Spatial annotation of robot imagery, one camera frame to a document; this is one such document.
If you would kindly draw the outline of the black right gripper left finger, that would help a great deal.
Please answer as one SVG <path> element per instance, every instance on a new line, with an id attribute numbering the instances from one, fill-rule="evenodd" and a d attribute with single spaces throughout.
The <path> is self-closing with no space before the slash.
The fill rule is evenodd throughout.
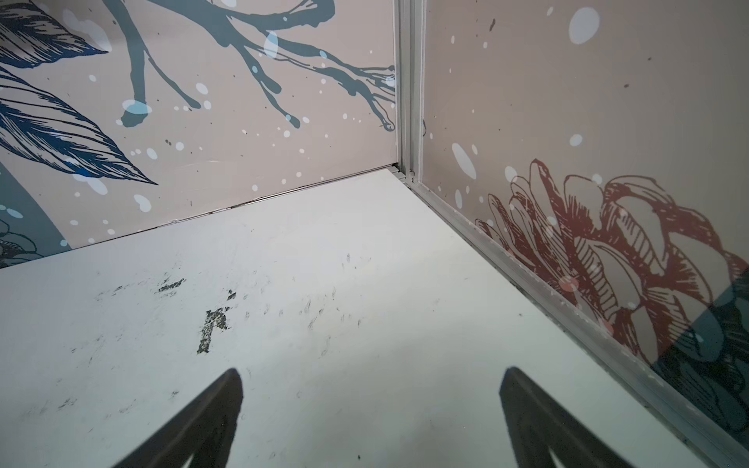
<path id="1" fill-rule="evenodd" d="M 238 370 L 229 369 L 128 454 L 118 467 L 224 467 L 243 401 Z"/>

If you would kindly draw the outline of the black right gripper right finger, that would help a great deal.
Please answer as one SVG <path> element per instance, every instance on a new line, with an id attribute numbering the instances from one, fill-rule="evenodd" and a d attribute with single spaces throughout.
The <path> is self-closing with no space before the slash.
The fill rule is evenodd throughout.
<path id="1" fill-rule="evenodd" d="M 520 467 L 632 467 L 520 369 L 506 370 L 499 399 Z"/>

